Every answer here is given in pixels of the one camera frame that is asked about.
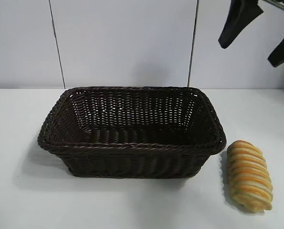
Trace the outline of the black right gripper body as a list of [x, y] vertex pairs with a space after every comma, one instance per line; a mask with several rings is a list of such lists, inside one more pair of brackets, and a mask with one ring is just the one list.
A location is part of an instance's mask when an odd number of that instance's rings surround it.
[[263, 0], [263, 1], [284, 11], [284, 1], [283, 0]]

